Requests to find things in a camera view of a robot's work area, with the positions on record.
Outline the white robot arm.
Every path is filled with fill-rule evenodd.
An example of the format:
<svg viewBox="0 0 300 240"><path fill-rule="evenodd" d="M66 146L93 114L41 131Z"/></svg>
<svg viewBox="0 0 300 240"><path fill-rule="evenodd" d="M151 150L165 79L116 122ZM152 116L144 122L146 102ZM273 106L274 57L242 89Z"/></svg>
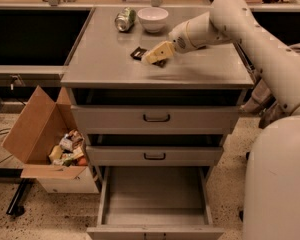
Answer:
<svg viewBox="0 0 300 240"><path fill-rule="evenodd" d="M239 43L286 116L268 125L247 162L243 240L300 240L300 55L259 25L245 0L214 0L142 57L146 64L225 39Z"/></svg>

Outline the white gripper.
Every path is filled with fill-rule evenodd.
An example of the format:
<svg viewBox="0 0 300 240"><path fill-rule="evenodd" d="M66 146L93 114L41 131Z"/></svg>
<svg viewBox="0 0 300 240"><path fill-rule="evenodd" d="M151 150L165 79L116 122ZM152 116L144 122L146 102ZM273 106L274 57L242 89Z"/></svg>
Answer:
<svg viewBox="0 0 300 240"><path fill-rule="evenodd" d="M184 26L175 27L172 31L170 31L168 39L169 41L162 41L151 50L147 51L142 56L141 62L145 65L154 64L172 57L175 50L178 53L187 53L192 49Z"/></svg>

